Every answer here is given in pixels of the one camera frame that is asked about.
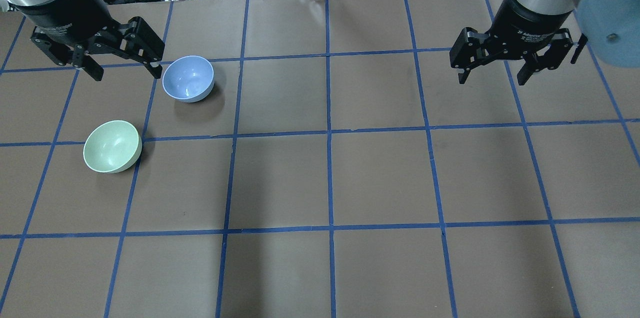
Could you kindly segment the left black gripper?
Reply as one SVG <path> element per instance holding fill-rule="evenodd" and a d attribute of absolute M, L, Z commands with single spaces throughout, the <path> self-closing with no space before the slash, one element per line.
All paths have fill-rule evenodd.
<path fill-rule="evenodd" d="M 25 0 L 14 4 L 37 28 L 30 40 L 57 66 L 70 65 L 102 81 L 105 70 L 90 54 L 113 54 L 162 77 L 165 43 L 142 17 L 112 19 L 103 0 Z"/>

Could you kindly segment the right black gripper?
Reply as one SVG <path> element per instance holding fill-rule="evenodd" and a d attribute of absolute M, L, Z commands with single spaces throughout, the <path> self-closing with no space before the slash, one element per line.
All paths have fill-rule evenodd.
<path fill-rule="evenodd" d="M 458 72 L 458 83 L 466 83 L 471 70 L 491 59 L 524 59 L 516 77 L 519 86 L 534 73 L 557 69 L 573 46 L 569 29 L 562 28 L 568 16 L 568 12 L 545 15 L 517 0 L 503 0 L 487 32 L 463 28 L 450 49 L 450 66 Z M 546 47 L 543 55 L 537 54 Z"/>

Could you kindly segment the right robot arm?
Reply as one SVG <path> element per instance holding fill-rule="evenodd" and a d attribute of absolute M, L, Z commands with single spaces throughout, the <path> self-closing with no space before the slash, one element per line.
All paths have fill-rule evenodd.
<path fill-rule="evenodd" d="M 640 62 L 640 0 L 503 0 L 486 33 L 463 28 L 449 53 L 450 66 L 460 84 L 470 72 L 496 60 L 524 65 L 519 85 L 542 70 L 557 69 L 567 57 L 573 40 L 563 24 L 572 12 L 581 30 L 578 59 L 586 44 L 605 63 L 637 69 Z"/>

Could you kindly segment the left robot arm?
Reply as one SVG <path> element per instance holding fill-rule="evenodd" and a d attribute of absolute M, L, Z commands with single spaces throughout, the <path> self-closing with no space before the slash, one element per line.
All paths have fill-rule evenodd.
<path fill-rule="evenodd" d="M 142 17 L 116 21 L 104 0 L 7 0 L 34 25 L 30 40 L 58 66 L 70 65 L 100 81 L 93 55 L 112 54 L 146 67 L 154 79 L 165 43 Z"/>

